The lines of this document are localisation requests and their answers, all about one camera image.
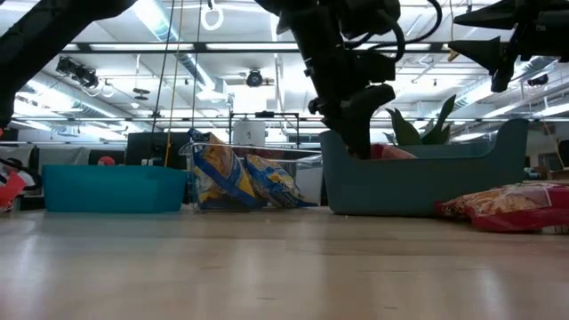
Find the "chip bag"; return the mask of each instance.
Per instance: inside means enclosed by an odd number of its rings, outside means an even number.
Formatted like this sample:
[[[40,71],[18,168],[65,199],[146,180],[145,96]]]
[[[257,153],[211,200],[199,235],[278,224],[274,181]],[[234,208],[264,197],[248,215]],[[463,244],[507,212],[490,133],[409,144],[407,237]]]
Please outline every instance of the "chip bag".
[[[201,209],[257,208],[247,171],[233,152],[212,133],[188,132],[193,142],[207,143],[192,147],[195,192]]]
[[[293,177],[276,162],[247,155],[244,166],[251,176],[255,192],[275,207],[300,208],[317,205],[305,200]]]
[[[493,188],[436,204],[439,215],[470,219],[496,232],[547,231],[569,226],[569,187],[527,183]]]

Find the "light wood floor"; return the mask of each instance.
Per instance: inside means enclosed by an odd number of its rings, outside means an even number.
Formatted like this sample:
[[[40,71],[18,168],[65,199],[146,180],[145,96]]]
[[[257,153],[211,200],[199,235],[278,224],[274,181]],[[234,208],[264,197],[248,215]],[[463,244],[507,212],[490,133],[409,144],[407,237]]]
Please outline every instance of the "light wood floor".
[[[293,213],[0,219],[0,319],[563,319],[569,236]]]

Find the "gray storage bin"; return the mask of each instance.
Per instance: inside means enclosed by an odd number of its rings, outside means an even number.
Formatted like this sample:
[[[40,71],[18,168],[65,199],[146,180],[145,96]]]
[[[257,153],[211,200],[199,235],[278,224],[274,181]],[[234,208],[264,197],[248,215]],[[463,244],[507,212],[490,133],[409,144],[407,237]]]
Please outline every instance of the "gray storage bin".
[[[325,183],[335,213],[432,216],[437,201],[521,182],[528,122],[510,120],[494,142],[407,147],[418,159],[359,160],[338,133],[320,134]]]

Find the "teal plastic bin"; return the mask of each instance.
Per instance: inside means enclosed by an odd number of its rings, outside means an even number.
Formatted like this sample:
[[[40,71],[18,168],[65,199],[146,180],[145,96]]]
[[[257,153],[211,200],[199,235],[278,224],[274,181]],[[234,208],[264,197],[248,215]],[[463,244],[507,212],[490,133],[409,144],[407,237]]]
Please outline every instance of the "teal plastic bin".
[[[177,212],[187,181],[157,166],[45,165],[42,173],[48,212]]]
[[[328,203],[335,213],[426,217],[437,201],[487,190],[524,178],[528,122],[510,120],[496,140],[404,148],[405,160],[349,156],[336,132],[320,135]]]

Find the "ceiling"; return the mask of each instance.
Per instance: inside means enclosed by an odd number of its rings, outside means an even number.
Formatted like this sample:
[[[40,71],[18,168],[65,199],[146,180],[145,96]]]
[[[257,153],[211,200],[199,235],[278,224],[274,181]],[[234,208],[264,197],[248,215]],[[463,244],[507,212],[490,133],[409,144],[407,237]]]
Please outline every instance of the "ceiling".
[[[158,43],[159,40],[148,27],[148,17],[156,10],[156,7],[149,6],[155,0],[139,0],[133,8],[124,12],[118,17],[108,20],[94,22],[86,28],[74,41],[79,43],[114,43],[121,44],[124,48],[129,43]],[[424,34],[434,23],[435,11],[428,6],[424,0],[400,0],[402,4],[402,16],[399,24],[407,38],[416,37]],[[474,9],[492,4],[493,0],[473,0]],[[6,0],[0,6],[0,34],[3,34],[13,23],[15,23],[27,10],[34,5],[32,0]],[[187,43],[257,43],[257,42],[293,42],[290,32],[276,36],[271,28],[276,20],[270,14],[264,12],[255,2],[250,0],[226,0],[217,1],[216,7],[223,11],[223,21],[219,27],[209,30],[204,27],[204,22],[200,20],[200,12],[207,12],[205,2],[199,1],[163,1],[156,0],[158,6],[166,17],[173,16],[172,30],[178,38]],[[509,39],[510,32],[495,31],[481,28],[464,28],[461,26],[452,27],[452,15],[462,14],[466,11],[466,0],[454,0],[453,7],[449,3],[442,1],[444,20],[439,30],[426,41],[429,43],[447,43],[452,39],[491,39],[501,36],[502,41]],[[205,22],[213,25],[216,23],[216,12],[208,12]],[[391,34],[385,36],[375,36],[371,42],[393,41]],[[230,103],[226,99],[215,99],[196,96],[195,92],[201,92],[199,85],[195,84],[189,72],[177,62],[174,54],[145,53],[140,52],[138,75],[137,58],[135,50],[128,53],[73,53],[67,51],[62,56],[70,57],[75,62],[83,64],[88,68],[93,68],[101,82],[106,80],[114,87],[114,94],[107,97],[112,92],[111,87],[105,88],[96,97],[97,91],[81,92],[80,86],[68,77],[62,78],[55,70],[60,56],[48,63],[42,71],[42,83],[51,84],[51,90],[60,90],[67,95],[72,95],[73,99],[89,100],[90,105],[97,106],[99,111],[104,112],[94,116],[104,117],[113,114],[116,117],[148,117],[158,106],[162,116],[174,117],[220,117],[227,118]],[[254,112],[276,106],[276,87],[273,85],[277,78],[280,92],[282,93],[282,111],[299,112],[303,116],[312,116],[307,109],[308,102],[316,97],[312,83],[303,74],[304,65],[299,53],[285,52],[275,55],[273,52],[204,52],[192,55],[196,64],[204,71],[204,74],[212,80],[222,79],[225,81],[225,93],[235,95],[233,109],[236,112]],[[565,92],[563,84],[566,83],[565,77],[567,70],[565,66],[553,64],[548,66],[549,84],[542,87],[525,87],[522,89],[520,82],[512,82],[509,89],[501,94],[491,94],[489,76],[485,69],[478,66],[473,61],[458,57],[449,62],[448,53],[443,51],[436,53],[414,52],[407,53],[397,63],[397,80],[391,85],[397,92],[397,98],[393,100],[388,108],[399,108],[406,117],[432,117],[437,115],[442,102],[455,93],[459,97],[465,96],[468,92],[477,90],[475,99],[456,111],[451,117],[456,118],[477,118],[483,117],[488,113],[508,106],[520,100],[527,100],[532,96],[539,97],[540,92],[552,91],[559,86],[560,95]],[[519,62],[518,68],[524,66]],[[244,75],[250,69],[257,68],[263,77],[269,79],[271,85],[263,85],[260,88],[247,88],[244,85]],[[132,106],[135,101],[135,93],[132,89],[138,87],[150,91],[148,100],[137,101],[140,105],[137,108]],[[543,108],[542,99],[532,101],[533,110]],[[525,110],[529,116],[532,112],[527,110],[527,106],[520,106],[509,113],[519,114],[520,110]],[[497,116],[507,116],[509,113],[498,113]],[[62,116],[61,113],[54,112],[51,116]],[[375,115],[378,118],[386,118],[386,112],[379,112]],[[228,126],[228,120],[196,120],[196,125],[204,129],[217,129],[218,132]],[[170,126],[167,121],[157,123],[157,128],[164,130]],[[464,132],[470,123],[456,125],[455,135]],[[172,127],[187,128],[188,123],[172,122]],[[302,130],[301,133],[317,133],[323,126],[315,121],[305,122],[302,127],[309,129]],[[377,130],[388,131],[390,123],[387,121],[374,122],[373,127]],[[148,130],[148,125],[137,126],[138,130]],[[488,131],[493,131],[492,126],[488,126]]]

